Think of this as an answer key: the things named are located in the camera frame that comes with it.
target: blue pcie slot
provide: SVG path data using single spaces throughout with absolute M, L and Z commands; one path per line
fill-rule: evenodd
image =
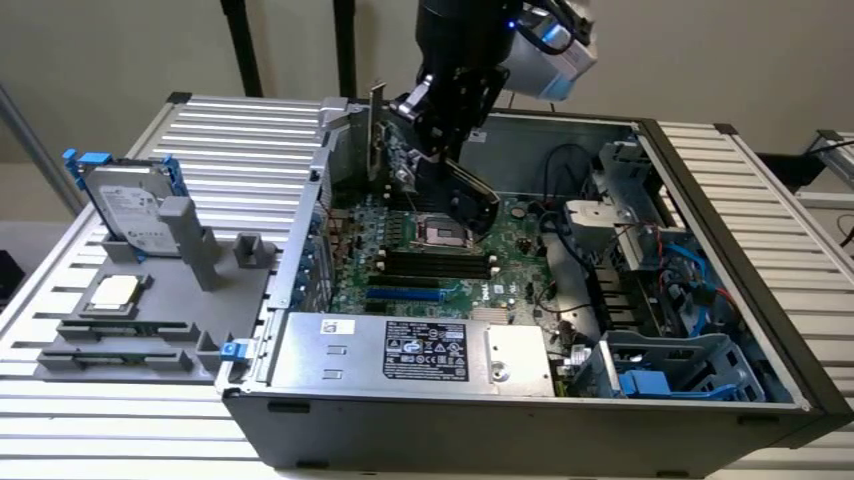
M 441 302 L 441 290 L 419 290 L 414 288 L 369 288 L 366 297 L 377 300 L 402 300 L 411 302 Z

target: blue latch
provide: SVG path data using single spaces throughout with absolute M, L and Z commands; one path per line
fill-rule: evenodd
M 246 351 L 248 345 L 239 342 L 226 342 L 219 349 L 219 358 L 223 362 L 246 362 Z
M 86 190 L 86 181 L 83 180 L 83 176 L 80 175 L 80 169 L 78 168 L 78 150 L 70 148 L 63 152 L 63 164 L 66 165 L 66 170 L 68 170 L 68 174 L 71 178 L 75 180 L 75 185 L 80 190 Z
M 738 387 L 730 383 L 709 392 L 674 392 L 665 372 L 629 370 L 619 374 L 619 387 L 631 398 L 673 398 L 674 400 L 734 400 Z
M 670 397 L 670 385 L 665 372 L 630 370 L 619 376 L 619 386 L 627 397 Z
M 184 173 L 182 172 L 182 166 L 172 155 L 167 155 L 163 159 L 163 165 L 170 171 L 170 179 L 172 180 L 172 193 L 182 197 L 188 197 L 187 183 L 184 183 Z
M 102 166 L 112 162 L 112 154 L 106 152 L 86 152 L 80 155 L 78 163 L 82 165 Z

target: black cable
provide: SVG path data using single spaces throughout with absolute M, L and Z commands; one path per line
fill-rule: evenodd
M 573 9 L 563 0 L 547 0 L 546 10 L 555 16 L 561 25 L 573 33 L 575 30 L 575 19 L 573 18 Z
M 816 155 L 817 153 L 829 152 L 836 150 L 837 148 L 848 147 L 849 145 L 854 145 L 854 140 L 848 140 L 845 142 L 840 142 L 836 145 L 828 145 L 826 147 L 814 148 L 813 150 L 808 150 L 804 154 L 805 156 Z
M 551 150 L 549 150 L 549 153 L 546 154 L 546 168 L 543 169 L 543 202 L 549 201 L 549 169 L 551 165 L 551 159 L 554 158 L 557 153 L 565 148 L 566 149 L 575 148 L 581 150 L 582 153 L 587 156 L 587 161 L 590 161 L 590 157 L 593 157 L 593 154 L 590 153 L 590 151 L 578 143 L 573 143 L 573 142 L 562 143 L 561 145 L 554 147 Z M 579 188 L 577 181 L 574 181 L 573 187 Z
M 543 39 L 539 38 L 539 35 L 534 33 L 534 31 L 525 25 L 519 25 L 517 29 L 522 34 L 522 37 L 534 45 L 534 47 L 543 52 L 546 55 L 557 56 L 562 55 L 575 43 L 575 35 L 573 35 L 573 31 L 570 30 L 570 41 L 566 42 L 566 45 L 561 48 L 555 48 L 543 42 Z
M 845 233 L 845 230 L 842 229 L 842 219 L 846 217 L 854 217 L 854 214 L 846 213 L 845 215 L 840 215 L 837 217 L 837 228 L 840 229 L 840 232 L 842 233 L 842 235 L 845 235 L 845 239 L 840 243 L 840 246 L 842 248 L 848 247 L 849 243 L 854 241 L 854 225 L 852 226 L 852 230 L 848 233 Z
M 546 290 L 549 290 L 551 288 L 551 285 L 549 287 L 546 287 L 545 289 L 541 290 L 539 294 L 537 295 L 537 306 L 541 308 L 541 310 L 549 312 L 549 313 L 557 313 L 557 314 L 562 314 L 562 313 L 570 313 L 574 312 L 575 310 L 581 310 L 582 308 L 587 308 L 587 307 L 593 307 L 593 305 L 590 303 L 582 303 L 581 305 L 575 305 L 574 307 L 570 308 L 565 308 L 563 310 L 553 310 L 550 308 L 547 308 L 546 306 L 543 306 L 543 294 L 546 293 Z
M 570 182 L 573 183 L 573 187 L 575 188 L 575 186 L 579 184 L 579 180 L 578 180 L 578 177 L 575 176 L 575 173 L 573 173 L 573 168 L 565 164 L 563 170 L 566 171 L 566 176 L 570 177 Z M 578 187 L 579 193 L 585 188 L 585 182 L 581 182 L 581 184 L 582 186 Z M 551 193 L 553 200 L 558 198 L 559 190 L 561 190 L 561 179 L 558 178 L 558 180 L 555 181 L 555 189 L 553 190 L 553 193 Z M 581 198 L 581 195 L 574 195 L 571 198 Z
M 602 259 L 605 259 L 605 257 L 609 255 L 611 248 L 617 247 L 617 242 L 619 241 L 619 237 L 622 237 L 626 234 L 626 232 L 629 232 L 629 230 L 631 230 L 634 227 L 642 227 L 643 225 L 646 224 L 633 223 L 630 225 L 626 225 L 618 233 L 611 235 L 611 238 L 609 238 L 609 241 L 605 242 L 605 248 L 602 249 Z

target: white wall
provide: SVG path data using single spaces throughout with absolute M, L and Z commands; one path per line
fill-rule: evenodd
M 331 0 L 248 0 L 271 95 L 338 91 Z M 411 88 L 417 0 L 358 0 L 359 88 Z M 761 150 L 854 129 L 850 0 L 598 0 L 565 111 L 729 122 Z M 218 0 L 0 0 L 0 81 L 48 149 L 123 153 L 174 90 L 240 95 Z M 517 97 L 517 108 L 547 105 Z M 0 158 L 20 158 L 0 138 Z
M 601 60 L 561 110 L 733 123 L 756 149 L 793 153 L 817 128 L 854 128 L 853 1 L 593 4 Z M 363 91 L 379 77 L 389 92 L 411 88 L 415 5 L 359 2 L 359 46 L 379 43 L 361 51 Z M 549 105 L 517 96 L 514 108 Z
M 0 45 L 0 81 L 56 156 L 124 154 L 175 90 L 242 92 L 215 0 L 0 0 Z

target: motherboard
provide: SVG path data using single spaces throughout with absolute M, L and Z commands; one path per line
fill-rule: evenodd
M 503 197 L 490 234 L 474 238 L 415 194 L 385 197 L 330 212 L 331 311 L 471 318 L 554 331 L 557 319 L 537 306 L 551 273 L 529 200 Z

